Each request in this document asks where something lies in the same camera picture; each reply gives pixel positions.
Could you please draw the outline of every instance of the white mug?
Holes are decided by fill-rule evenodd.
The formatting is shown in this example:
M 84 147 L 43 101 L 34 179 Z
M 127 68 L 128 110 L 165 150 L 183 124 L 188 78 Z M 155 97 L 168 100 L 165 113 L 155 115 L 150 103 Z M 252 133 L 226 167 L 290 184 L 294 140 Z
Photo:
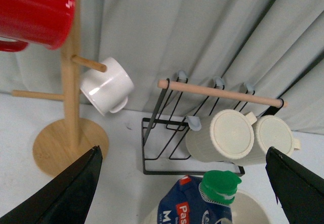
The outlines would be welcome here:
M 266 163 L 265 157 L 270 147 L 275 147 L 287 156 L 301 149 L 300 141 L 293 137 L 289 126 L 276 116 L 259 118 L 253 130 L 254 145 L 248 156 L 232 161 L 238 166 Z
M 116 113 L 128 102 L 128 94 L 134 84 L 123 67 L 112 57 L 102 64 L 106 72 L 90 69 L 82 75 L 80 89 L 102 114 Z
M 251 112 L 243 115 L 235 110 L 222 110 L 201 120 L 201 130 L 190 130 L 186 146 L 193 158 L 202 162 L 230 161 L 248 155 L 254 142 Z

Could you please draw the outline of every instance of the container handle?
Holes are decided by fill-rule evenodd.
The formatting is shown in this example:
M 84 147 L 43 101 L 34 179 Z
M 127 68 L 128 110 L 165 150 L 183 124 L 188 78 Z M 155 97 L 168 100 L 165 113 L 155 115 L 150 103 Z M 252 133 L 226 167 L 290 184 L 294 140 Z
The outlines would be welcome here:
M 0 51 L 18 52 L 27 47 L 28 43 L 24 41 L 2 41 L 0 40 Z

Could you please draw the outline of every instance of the wooden mug tree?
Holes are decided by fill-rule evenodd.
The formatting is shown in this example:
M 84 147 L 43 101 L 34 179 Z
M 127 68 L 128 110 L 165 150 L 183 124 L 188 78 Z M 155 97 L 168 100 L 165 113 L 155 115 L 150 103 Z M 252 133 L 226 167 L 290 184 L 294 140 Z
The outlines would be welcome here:
M 61 48 L 61 73 L 63 94 L 46 94 L 17 91 L 13 96 L 61 100 L 64 119 L 46 126 L 33 145 L 33 156 L 38 167 L 45 173 L 57 176 L 93 146 L 100 146 L 105 158 L 108 137 L 98 124 L 79 117 L 79 66 L 87 66 L 104 72 L 106 66 L 78 56 L 80 54 L 80 0 L 75 0 L 74 21 Z

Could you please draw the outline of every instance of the blue package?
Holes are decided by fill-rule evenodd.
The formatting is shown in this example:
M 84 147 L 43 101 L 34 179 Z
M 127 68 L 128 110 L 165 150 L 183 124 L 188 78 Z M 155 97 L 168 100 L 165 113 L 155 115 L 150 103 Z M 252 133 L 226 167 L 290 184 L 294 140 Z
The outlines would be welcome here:
M 157 223 L 208 224 L 219 223 L 223 218 L 232 221 L 229 205 L 221 204 L 207 197 L 201 189 L 202 180 L 201 177 L 188 175 L 178 180 L 160 201 Z

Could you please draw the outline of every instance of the wooden post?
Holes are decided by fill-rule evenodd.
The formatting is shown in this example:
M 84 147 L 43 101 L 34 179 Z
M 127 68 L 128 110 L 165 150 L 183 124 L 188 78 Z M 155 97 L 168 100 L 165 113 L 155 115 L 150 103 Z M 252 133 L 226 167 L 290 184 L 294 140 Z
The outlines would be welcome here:
M 218 97 L 224 99 L 234 99 L 243 102 L 251 102 L 269 106 L 275 106 L 277 108 L 281 107 L 282 102 L 279 99 L 264 98 L 255 95 L 242 94 L 237 92 L 225 91 L 216 88 L 210 88 L 205 86 L 198 86 L 193 84 L 186 84 L 176 81 L 171 81 L 168 83 L 167 80 L 159 80 L 157 86 L 159 88 L 169 88 L 171 90 L 176 90 L 180 92 L 189 92 L 193 94 L 201 94 L 211 97 Z M 285 102 L 283 107 L 287 107 L 288 103 Z
M 75 0 L 75 13 L 70 34 L 61 48 L 61 71 L 64 116 L 70 147 L 79 145 L 79 66 L 72 56 L 80 53 L 80 0 Z

